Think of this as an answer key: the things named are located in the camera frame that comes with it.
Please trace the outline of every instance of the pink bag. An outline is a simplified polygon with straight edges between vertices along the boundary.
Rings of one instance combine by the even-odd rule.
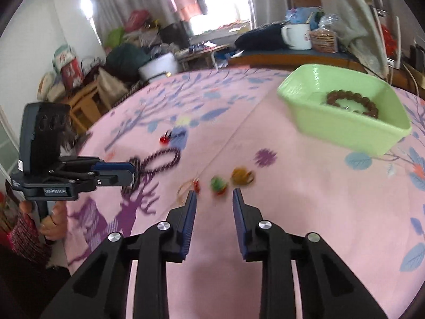
[[[140,29],[150,17],[147,10],[134,10],[125,24],[125,32],[130,33]]]

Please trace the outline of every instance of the silver screw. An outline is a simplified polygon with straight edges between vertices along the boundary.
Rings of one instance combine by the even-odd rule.
[[[121,238],[120,233],[110,233],[108,235],[108,240],[111,242],[117,242]]]
[[[311,241],[311,242],[319,242],[320,241],[320,236],[316,233],[310,233],[309,235],[307,235],[307,238]]]
[[[171,224],[168,222],[159,222],[156,226],[159,230],[168,230],[171,227]]]
[[[260,222],[258,223],[258,226],[259,226],[261,229],[270,229],[270,228],[271,228],[271,222],[270,222],[270,221],[260,221]]]

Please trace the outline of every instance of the purple deer print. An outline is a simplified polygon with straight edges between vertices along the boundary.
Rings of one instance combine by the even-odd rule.
[[[107,223],[105,217],[97,209],[96,202],[91,197],[86,199],[79,212],[69,216],[78,221],[80,227],[83,229],[84,240],[88,245],[84,253],[71,260],[69,265],[86,259],[106,236],[114,231],[122,231],[124,236],[130,236],[138,209],[147,216],[156,214],[156,211],[151,206],[159,200],[159,196],[155,194],[159,183],[150,186],[153,178],[153,175],[145,175],[141,179],[140,191],[135,200],[131,200],[130,196],[122,198],[120,203],[121,210],[110,223]]]

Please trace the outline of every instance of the green and white container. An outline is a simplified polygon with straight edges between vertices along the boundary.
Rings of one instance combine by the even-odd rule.
[[[341,100],[341,109],[326,104],[333,90],[359,93],[376,104],[379,119],[351,111],[366,109],[355,101]],[[380,156],[412,127],[399,98],[391,86],[374,76],[325,65],[303,65],[278,88],[288,103],[298,130],[332,143]]]

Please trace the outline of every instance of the round table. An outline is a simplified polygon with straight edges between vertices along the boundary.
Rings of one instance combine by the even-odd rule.
[[[167,265],[171,319],[257,319],[261,264],[243,261],[232,212],[232,185],[217,197],[210,180],[230,181],[236,167],[256,173],[245,202],[286,232],[319,233],[397,319],[425,279],[425,102],[398,90],[412,134],[386,155],[332,145],[299,133],[276,93],[288,72],[207,70],[155,82],[103,116],[81,151],[107,162],[142,160],[181,133],[176,167],[142,178],[129,200],[102,187],[69,202],[65,251],[74,272],[113,231],[143,233],[179,205],[178,188],[199,177],[201,191],[190,252]],[[164,156],[152,165],[167,163]],[[131,318],[135,275],[130,278]]]

